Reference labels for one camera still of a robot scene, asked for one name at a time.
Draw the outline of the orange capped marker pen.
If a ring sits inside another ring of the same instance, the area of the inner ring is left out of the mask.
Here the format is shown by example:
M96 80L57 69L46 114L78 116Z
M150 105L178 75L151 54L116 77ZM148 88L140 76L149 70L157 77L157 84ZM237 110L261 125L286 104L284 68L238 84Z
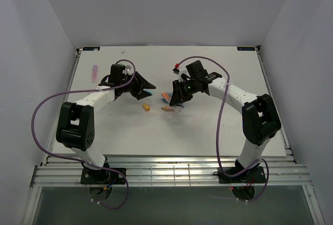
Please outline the orange capped marker pen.
M165 93L165 92L163 92L161 95L162 95L162 97L163 97L165 100L169 100L169 99L170 99L170 96L169 96L167 93Z

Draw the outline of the orange pink highlighter pen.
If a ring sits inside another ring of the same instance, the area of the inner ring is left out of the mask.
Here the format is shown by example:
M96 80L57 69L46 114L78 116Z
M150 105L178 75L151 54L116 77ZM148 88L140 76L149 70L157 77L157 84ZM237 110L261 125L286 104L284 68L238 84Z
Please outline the orange pink highlighter pen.
M178 107L178 106L174 106L174 107L170 107L170 106L165 106L161 108L163 111L166 112L180 112L182 110L182 107Z

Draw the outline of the orange highlighter cap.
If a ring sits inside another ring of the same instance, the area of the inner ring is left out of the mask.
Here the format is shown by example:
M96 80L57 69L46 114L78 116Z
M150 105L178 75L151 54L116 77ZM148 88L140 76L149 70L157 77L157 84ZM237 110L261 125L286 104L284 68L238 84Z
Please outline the orange highlighter cap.
M143 104L142 107L146 112L150 111L150 106L149 105Z

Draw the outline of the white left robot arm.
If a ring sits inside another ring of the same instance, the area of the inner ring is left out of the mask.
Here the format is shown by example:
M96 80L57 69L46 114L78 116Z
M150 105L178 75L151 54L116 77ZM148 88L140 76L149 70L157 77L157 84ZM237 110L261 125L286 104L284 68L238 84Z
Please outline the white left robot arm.
M98 84L96 92L76 102L62 104L56 140L72 150L84 167L93 170L92 176L97 182L107 182L110 170L106 157L93 145L95 114L123 93L128 92L137 100L150 97L148 89L156 89L156 86L138 72L131 73L125 65L113 64L110 73Z

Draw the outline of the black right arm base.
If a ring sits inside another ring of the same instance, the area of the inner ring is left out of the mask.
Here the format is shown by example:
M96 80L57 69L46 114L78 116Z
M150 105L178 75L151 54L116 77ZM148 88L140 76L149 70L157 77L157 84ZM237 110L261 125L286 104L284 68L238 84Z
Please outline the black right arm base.
M236 175L241 170L243 170L241 164L236 160L235 166L227 168L225 173L228 175ZM244 173L236 176L236 177L227 177L222 173L221 169L218 168L217 171L213 173L214 176L218 177L219 183L264 183L266 181L266 176L264 173L263 167L260 166L260 163L257 163Z

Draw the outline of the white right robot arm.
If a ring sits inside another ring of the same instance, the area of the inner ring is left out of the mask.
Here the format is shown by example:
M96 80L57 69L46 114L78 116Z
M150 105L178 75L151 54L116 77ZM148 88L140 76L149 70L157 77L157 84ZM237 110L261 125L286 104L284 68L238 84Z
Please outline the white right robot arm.
M222 106L228 104L238 111L242 118L245 143L235 161L235 172L225 175L247 182L253 177L253 168L258 167L266 145L281 129L275 103L268 94L259 96L231 84L229 75L223 77L216 72L208 73L200 60L198 57L197 61L183 69L179 63L175 65L173 72L178 78L172 83L173 92L168 104L175 108L201 92L222 100Z

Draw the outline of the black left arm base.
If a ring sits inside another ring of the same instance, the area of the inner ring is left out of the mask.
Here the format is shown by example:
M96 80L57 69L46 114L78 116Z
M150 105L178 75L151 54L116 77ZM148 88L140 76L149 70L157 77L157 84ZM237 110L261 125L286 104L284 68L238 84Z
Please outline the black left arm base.
M121 174L103 169L90 169L82 163L83 169L80 184L125 184Z

